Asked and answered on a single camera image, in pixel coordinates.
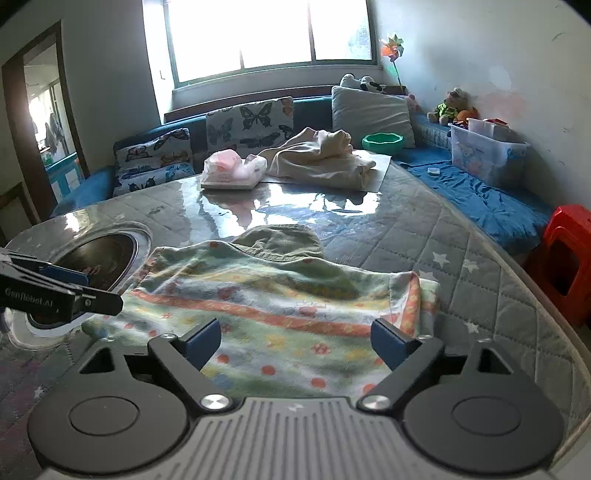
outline transparent storage bin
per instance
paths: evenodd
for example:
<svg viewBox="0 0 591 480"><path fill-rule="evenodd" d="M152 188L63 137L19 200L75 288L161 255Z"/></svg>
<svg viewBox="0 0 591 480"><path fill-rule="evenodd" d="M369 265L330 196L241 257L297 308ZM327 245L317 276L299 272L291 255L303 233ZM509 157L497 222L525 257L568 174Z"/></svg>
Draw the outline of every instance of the transparent storage bin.
<svg viewBox="0 0 591 480"><path fill-rule="evenodd" d="M509 127L503 125L493 124L491 122L483 122L477 118L468 119L468 130L476 134L484 135L499 142L509 142L513 140L513 131Z"/></svg>
<svg viewBox="0 0 591 480"><path fill-rule="evenodd" d="M492 187L519 185L529 146L499 142L452 125L452 163Z"/></svg>

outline round black disc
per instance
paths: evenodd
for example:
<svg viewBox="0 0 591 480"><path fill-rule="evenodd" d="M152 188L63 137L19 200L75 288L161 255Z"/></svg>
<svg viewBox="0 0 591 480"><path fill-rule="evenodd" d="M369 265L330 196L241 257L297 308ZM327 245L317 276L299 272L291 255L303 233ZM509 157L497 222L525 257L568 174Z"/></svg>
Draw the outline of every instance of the round black disc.
<svg viewBox="0 0 591 480"><path fill-rule="evenodd" d="M31 413L29 440L42 465L115 475L156 461L183 438L187 411L169 391L109 374L80 377Z"/></svg>
<svg viewBox="0 0 591 480"><path fill-rule="evenodd" d="M55 262L55 265L86 274L89 287L110 290L125 275L136 251L133 237L124 233L111 233L76 247ZM32 315L31 320L40 329L63 324L41 315Z"/></svg>
<svg viewBox="0 0 591 480"><path fill-rule="evenodd" d="M564 423L550 400L511 375L477 375L419 393L404 410L404 428L448 468L513 475L550 463Z"/></svg>

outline doorway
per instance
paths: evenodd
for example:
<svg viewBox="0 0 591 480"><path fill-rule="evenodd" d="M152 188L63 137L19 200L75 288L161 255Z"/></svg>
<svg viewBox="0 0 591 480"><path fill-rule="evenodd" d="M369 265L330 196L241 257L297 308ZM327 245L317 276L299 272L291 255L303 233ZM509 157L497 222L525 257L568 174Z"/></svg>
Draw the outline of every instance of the doorway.
<svg viewBox="0 0 591 480"><path fill-rule="evenodd" d="M12 140L42 221L89 176L67 91L61 24L32 40L2 67Z"/></svg>

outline pink plush toy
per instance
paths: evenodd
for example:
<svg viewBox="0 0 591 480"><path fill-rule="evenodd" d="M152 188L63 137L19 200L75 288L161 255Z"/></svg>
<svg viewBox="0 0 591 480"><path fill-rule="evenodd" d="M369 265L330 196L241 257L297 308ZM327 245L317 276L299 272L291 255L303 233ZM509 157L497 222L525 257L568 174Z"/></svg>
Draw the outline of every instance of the pink plush toy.
<svg viewBox="0 0 591 480"><path fill-rule="evenodd" d="M417 100L415 99L415 97L412 93L410 93L409 95L406 95L404 97L404 99L408 103L408 111L409 112L412 113L412 112L420 112L421 111L421 106L418 104Z"/></svg>

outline panda plush toy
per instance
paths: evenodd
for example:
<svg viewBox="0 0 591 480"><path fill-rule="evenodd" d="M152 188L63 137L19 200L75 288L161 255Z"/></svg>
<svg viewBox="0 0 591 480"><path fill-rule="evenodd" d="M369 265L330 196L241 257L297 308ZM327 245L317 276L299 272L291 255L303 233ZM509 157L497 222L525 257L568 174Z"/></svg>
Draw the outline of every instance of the panda plush toy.
<svg viewBox="0 0 591 480"><path fill-rule="evenodd" d="M365 92L384 92L384 89L379 85L379 83L374 82L373 78L366 76L361 78L361 80L357 80L351 73L348 73L343 77L343 79L340 81L340 85L341 87L364 90Z"/></svg>

